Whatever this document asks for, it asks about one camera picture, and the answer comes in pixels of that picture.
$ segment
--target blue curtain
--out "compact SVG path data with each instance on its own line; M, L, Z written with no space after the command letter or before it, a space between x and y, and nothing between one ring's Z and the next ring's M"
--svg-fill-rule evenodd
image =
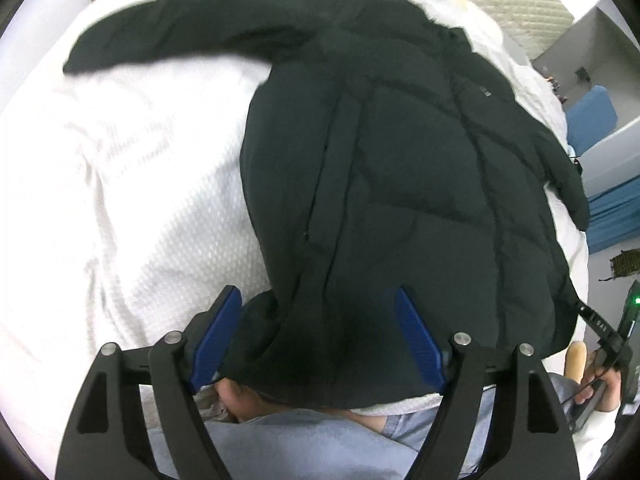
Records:
M640 236L640 176L589 198L589 253Z

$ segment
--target blue rubber pad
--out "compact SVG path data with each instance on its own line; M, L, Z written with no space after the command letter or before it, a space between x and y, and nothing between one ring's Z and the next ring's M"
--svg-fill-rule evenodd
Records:
M211 382L236 332L241 314L242 295L233 287L194 352L189 379L194 392Z
M442 353L402 287L396 292L396 319L414 354L422 380L442 394L447 384Z

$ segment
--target white bedsheet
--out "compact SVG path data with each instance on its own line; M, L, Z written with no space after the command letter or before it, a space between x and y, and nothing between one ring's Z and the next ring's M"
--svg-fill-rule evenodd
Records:
M83 30L140 1L87 7L0 117L0 410L49 477L103 343L151 344L208 308L227 283L246 298L268 288L238 154L249 102L270 67L214 56L62 75ZM479 28L486 20L477 9L413 1L438 22L464 27L474 49L510 79L518 102L566 146L564 114L548 84ZM585 300L584 234L548 196Z

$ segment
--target person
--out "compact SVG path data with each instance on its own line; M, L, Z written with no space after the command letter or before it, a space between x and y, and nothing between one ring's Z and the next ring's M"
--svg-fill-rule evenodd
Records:
M613 434L620 406L620 372L589 366L582 385L596 375L602 375L606 392L584 427L574 434L581 479L590 474ZM557 374L550 378L561 400L578 390L571 379ZM429 434L439 404L437 398L432 407L419 412L367 416L349 410L287 406L226 378L215 388L234 424L210 420L205 427L232 478L241 480L404 479ZM478 468L494 394L495 389L488 388L482 395L460 478ZM574 402L581 404L592 395L593 389L587 387L575 394ZM564 406L566 414L571 405ZM149 438L159 470L177 478L162 430L150 430Z

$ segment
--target white sleeve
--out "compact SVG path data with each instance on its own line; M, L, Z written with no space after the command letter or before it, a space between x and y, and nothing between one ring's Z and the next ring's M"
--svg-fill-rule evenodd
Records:
M616 429L618 410L609 413L593 412L580 431L573 435L575 453L578 456L580 480L586 480L600 459L602 446Z

